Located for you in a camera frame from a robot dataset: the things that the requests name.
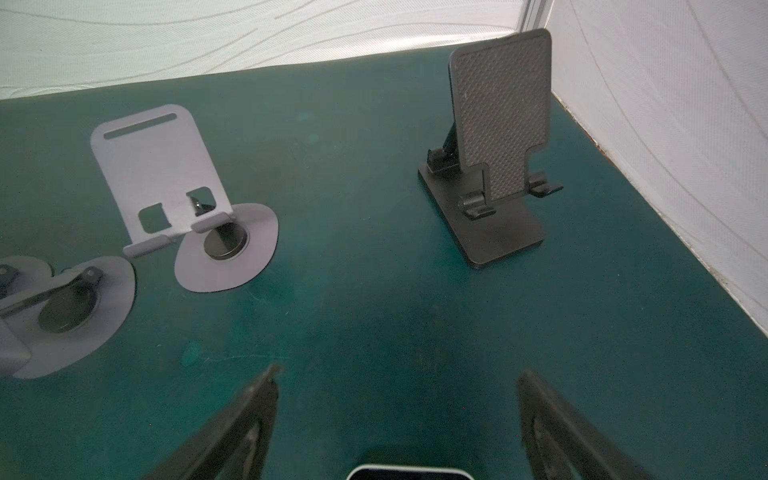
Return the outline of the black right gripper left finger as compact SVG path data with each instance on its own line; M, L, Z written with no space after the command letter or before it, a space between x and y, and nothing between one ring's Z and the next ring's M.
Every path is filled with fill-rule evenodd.
M259 479L277 416L280 366L270 365L147 479Z

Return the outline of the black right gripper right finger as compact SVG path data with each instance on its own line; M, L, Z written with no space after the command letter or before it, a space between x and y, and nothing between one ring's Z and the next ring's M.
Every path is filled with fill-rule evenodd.
M522 444L535 479L653 479L542 376L517 380Z

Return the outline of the phone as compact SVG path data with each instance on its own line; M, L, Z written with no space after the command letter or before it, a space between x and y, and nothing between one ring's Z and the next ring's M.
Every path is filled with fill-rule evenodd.
M473 480L464 470L449 467L362 464L355 467L347 480Z

